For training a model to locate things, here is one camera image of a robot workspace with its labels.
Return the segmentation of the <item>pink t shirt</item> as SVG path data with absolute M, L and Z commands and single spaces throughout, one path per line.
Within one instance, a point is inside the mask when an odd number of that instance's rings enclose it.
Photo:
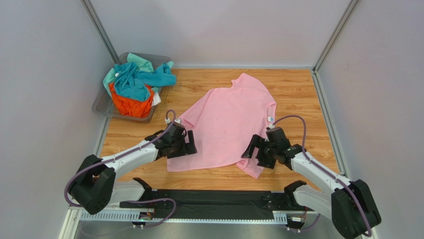
M 236 165 L 257 179 L 263 171 L 254 157 L 243 158 L 252 136 L 266 136 L 275 118 L 277 103 L 258 79 L 242 73 L 229 88 L 209 90 L 178 119 L 192 130 L 197 153 L 169 158 L 167 171 L 218 168 Z

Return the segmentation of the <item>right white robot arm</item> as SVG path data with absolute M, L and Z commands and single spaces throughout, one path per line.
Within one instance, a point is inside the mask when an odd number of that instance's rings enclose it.
M 332 221 L 345 239 L 371 234 L 382 218 L 369 186 L 363 180 L 352 181 L 316 161 L 299 144 L 291 144 L 280 127 L 267 128 L 266 138 L 252 136 L 242 158 L 255 156 L 259 166 L 285 165 L 313 182 L 318 189 L 298 180 L 284 189 L 287 202 L 318 212 Z

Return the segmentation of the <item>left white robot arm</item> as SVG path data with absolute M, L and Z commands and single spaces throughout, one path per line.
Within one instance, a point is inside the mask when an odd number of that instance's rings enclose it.
M 126 173 L 160 158 L 196 154 L 194 133 L 182 124 L 168 121 L 165 130 L 146 137 L 122 152 L 99 158 L 87 156 L 77 173 L 67 183 L 64 196 L 74 207 L 95 215 L 106 206 L 139 201 L 146 187 L 140 179 L 120 182 Z

